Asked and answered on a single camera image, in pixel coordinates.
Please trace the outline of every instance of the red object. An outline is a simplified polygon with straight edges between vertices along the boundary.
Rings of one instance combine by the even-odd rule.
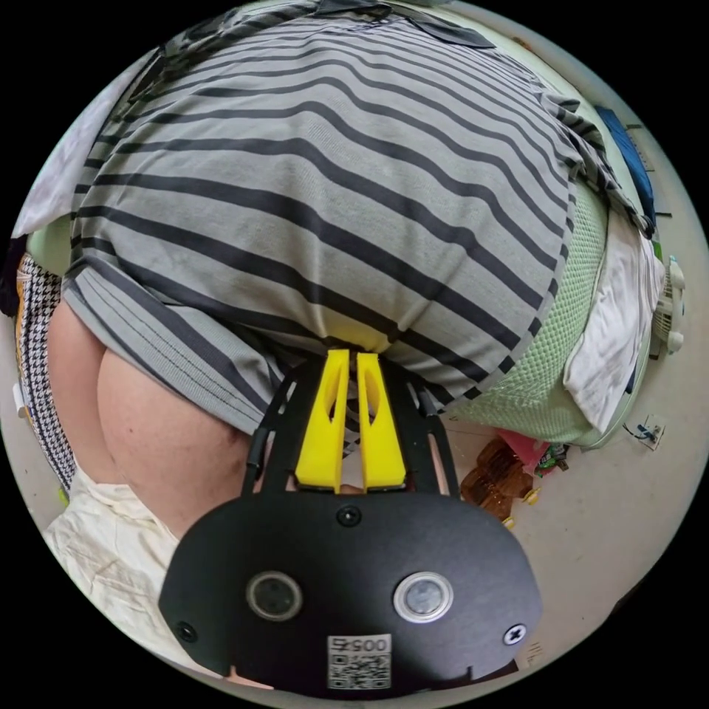
[[[539,441],[503,428],[496,429],[497,434],[515,451],[516,456],[524,464],[525,470],[533,472],[542,456],[547,452],[549,443]]]

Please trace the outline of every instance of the black and white checkered fabric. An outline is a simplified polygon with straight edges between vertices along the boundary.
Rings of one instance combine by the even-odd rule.
[[[68,493],[76,466],[57,418],[47,371],[47,330],[59,303],[61,278],[36,264],[27,253],[19,265],[17,280],[17,360],[24,402],[42,451]]]

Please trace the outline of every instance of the black border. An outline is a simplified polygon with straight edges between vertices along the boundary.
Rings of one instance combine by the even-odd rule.
[[[6,238],[35,175],[80,110],[154,45],[231,6],[156,5],[92,5],[81,14],[57,5],[13,7],[13,21],[5,26],[3,67],[9,86],[1,135],[9,176],[5,185],[12,198],[5,202]],[[707,61],[699,6],[676,2],[653,10],[627,2],[593,7],[502,0],[478,5],[564,47],[623,96],[661,143],[707,223],[705,96],[697,88]],[[698,381],[697,395],[706,392],[706,379]],[[39,702],[79,697],[169,702],[174,696],[178,702],[247,705],[172,671],[116,632],[53,560],[13,480],[6,479],[6,686]],[[601,629],[548,668],[476,700],[476,706],[531,698],[545,705],[580,698],[642,701],[675,688],[682,689],[679,696],[688,696],[699,687],[709,628],[700,585],[707,552],[699,511],[706,488],[704,478],[668,551]]]

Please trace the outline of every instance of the printed number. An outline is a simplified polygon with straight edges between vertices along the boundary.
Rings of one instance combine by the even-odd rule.
[[[369,638],[367,640],[352,641],[344,637],[332,638],[332,649],[339,650],[340,652],[386,652],[387,648],[387,642],[383,638],[379,638],[378,640]]]

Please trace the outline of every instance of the white cloth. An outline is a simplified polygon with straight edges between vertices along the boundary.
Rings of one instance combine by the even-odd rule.
[[[611,210],[589,319],[564,368],[564,387],[600,433],[623,398],[664,284],[652,243]]]
[[[154,50],[129,66],[72,123],[44,163],[24,200],[13,238],[31,234],[71,212],[74,188],[103,122],[153,54]]]
[[[146,650],[201,671],[157,607],[177,540],[128,485],[97,484],[78,466],[69,506],[44,533],[79,590],[125,635]]]

